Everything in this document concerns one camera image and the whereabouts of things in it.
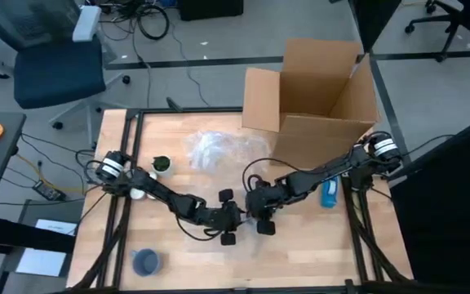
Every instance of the clear plastic bag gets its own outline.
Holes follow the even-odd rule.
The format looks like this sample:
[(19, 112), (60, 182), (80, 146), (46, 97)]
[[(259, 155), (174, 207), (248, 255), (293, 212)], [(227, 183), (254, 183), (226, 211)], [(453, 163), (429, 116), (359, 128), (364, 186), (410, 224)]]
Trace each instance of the clear plastic bag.
[[(259, 136), (235, 136), (221, 131), (199, 131), (186, 137), (188, 158), (193, 169), (212, 175), (218, 172), (242, 174), (251, 161), (269, 156), (268, 142)], [(265, 172), (264, 165), (248, 170)]]

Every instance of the chair base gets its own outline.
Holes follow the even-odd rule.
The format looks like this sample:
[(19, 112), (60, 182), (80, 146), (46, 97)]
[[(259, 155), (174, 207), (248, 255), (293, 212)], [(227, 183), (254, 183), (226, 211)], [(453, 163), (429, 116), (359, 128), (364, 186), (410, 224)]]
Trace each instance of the chair base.
[[(124, 73), (117, 74), (113, 78), (110, 78), (106, 81), (106, 88), (108, 89), (111, 87), (115, 82), (119, 79), (122, 79), (125, 76)], [(63, 122), (67, 121), (67, 118), (75, 114), (77, 111), (84, 109), (86, 111), (86, 128), (88, 131), (88, 144), (94, 149), (96, 147), (96, 142), (94, 141), (94, 125), (92, 122), (92, 114), (99, 114), (101, 113), (102, 109), (127, 109), (128, 106), (122, 105), (119, 103), (110, 103), (100, 100), (100, 97), (105, 92), (101, 92), (97, 95), (93, 95), (92, 97), (86, 98), (81, 100), (76, 105), (71, 106), (70, 108), (66, 109), (65, 111), (57, 114), (55, 117), (51, 118), (49, 123), (50, 125), (55, 128), (56, 130), (63, 128)]]
[(412, 20), (409, 25), (406, 26), (406, 33), (412, 33), (415, 30), (414, 24), (438, 21), (449, 22), (450, 25), (446, 29), (446, 33), (449, 33), (449, 37), (447, 38), (446, 44), (444, 45), (440, 54), (436, 58), (438, 62), (442, 62), (447, 58), (447, 51), (449, 50), (450, 44), (453, 42), (458, 27), (462, 25), (470, 31), (470, 17), (467, 17), (470, 13), (459, 11), (458, 9), (438, 0), (428, 0), (426, 3), (427, 9), (429, 7), (434, 7), (435, 5), (443, 8), (448, 14), (444, 16), (430, 16)]

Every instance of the office chair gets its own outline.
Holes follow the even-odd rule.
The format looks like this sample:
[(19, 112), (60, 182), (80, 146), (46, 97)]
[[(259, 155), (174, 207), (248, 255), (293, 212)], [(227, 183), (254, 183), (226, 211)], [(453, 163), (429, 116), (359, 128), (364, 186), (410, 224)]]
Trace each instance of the office chair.
[(59, 130), (70, 115), (86, 110), (92, 147), (91, 115), (102, 108), (126, 108), (100, 96), (121, 78), (130, 83), (122, 73), (104, 81), (103, 58), (116, 56), (101, 44), (99, 18), (98, 7), (79, 8), (73, 0), (0, 0), (0, 38), (17, 51), (12, 74), (16, 102), (23, 109), (36, 109), (81, 100), (50, 124)]
[(406, 26), (406, 33), (413, 33), (415, 30), (414, 24), (423, 22), (435, 22), (435, 21), (448, 21), (450, 22), (449, 27), (446, 29), (446, 33), (449, 33), (447, 42), (442, 49), (441, 53), (436, 57), (438, 62), (442, 62), (447, 58), (447, 50), (450, 44), (453, 42), (453, 38), (456, 35), (456, 30), (460, 25), (470, 30), (470, 0), (459, 0), (463, 4), (463, 10), (459, 11), (456, 8), (451, 7), (438, 0), (428, 0), (426, 2), (426, 9), (429, 14), (436, 10), (436, 6), (443, 8), (448, 14), (444, 16), (430, 16), (416, 20), (412, 20), (409, 25)]

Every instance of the cardboard box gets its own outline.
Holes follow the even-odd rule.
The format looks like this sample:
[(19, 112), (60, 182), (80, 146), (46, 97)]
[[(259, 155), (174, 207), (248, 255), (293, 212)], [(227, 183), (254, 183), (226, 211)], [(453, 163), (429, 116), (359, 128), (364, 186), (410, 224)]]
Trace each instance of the cardboard box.
[(290, 39), (281, 72), (246, 71), (242, 126), (277, 133), (273, 157), (316, 167), (379, 121), (369, 56), (355, 42)]

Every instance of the wooden table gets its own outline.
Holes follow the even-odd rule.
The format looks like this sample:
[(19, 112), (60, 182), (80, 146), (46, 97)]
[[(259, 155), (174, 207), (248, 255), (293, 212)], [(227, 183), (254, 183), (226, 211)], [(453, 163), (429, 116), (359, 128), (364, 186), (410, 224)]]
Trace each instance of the wooden table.
[[(273, 134), (241, 128), (241, 119), (241, 114), (147, 114), (139, 165), (149, 170), (154, 156), (169, 155), (175, 162), (176, 173), (170, 179), (161, 180), (164, 185), (178, 193), (203, 197), (211, 207), (219, 206), (219, 190), (232, 188), (237, 203), (244, 207), (239, 166), (217, 176), (194, 171), (188, 164), (184, 145), (184, 139), (197, 131), (262, 136), (273, 144)], [(124, 120), (124, 110), (106, 111), (97, 159), (102, 159), (109, 150), (119, 149)], [(135, 123), (132, 123), (129, 150), (134, 133)], [(290, 172), (287, 167), (267, 166), (267, 169), (264, 177), (267, 180)], [(388, 193), (387, 183), (380, 179), (375, 179), (375, 187)], [(259, 235), (250, 224), (244, 224), (237, 231), (237, 245), (232, 247), (221, 246), (218, 239), (194, 241), (180, 231), (175, 216), (163, 203), (148, 199), (134, 201), (120, 288), (311, 287), (343, 285), (346, 278), (359, 283), (342, 189), (339, 192), (339, 202), (334, 209), (321, 208), (320, 190), (317, 190), (307, 200), (280, 210), (273, 218), (277, 225), (274, 236)], [(84, 212), (101, 194), (94, 191), (87, 196)], [(379, 246), (391, 262), (410, 277), (392, 204), (375, 192), (369, 192), (368, 201)], [(69, 272), (69, 287), (82, 278), (102, 248), (109, 202), (110, 198), (105, 198), (81, 224)], [(196, 235), (202, 233), (202, 227), (184, 226)], [(163, 267), (159, 274), (141, 278), (134, 273), (129, 253), (142, 248), (152, 248), (162, 254)], [(369, 252), (365, 250), (365, 254), (369, 264)], [(112, 280), (114, 261), (113, 253), (107, 285)]]

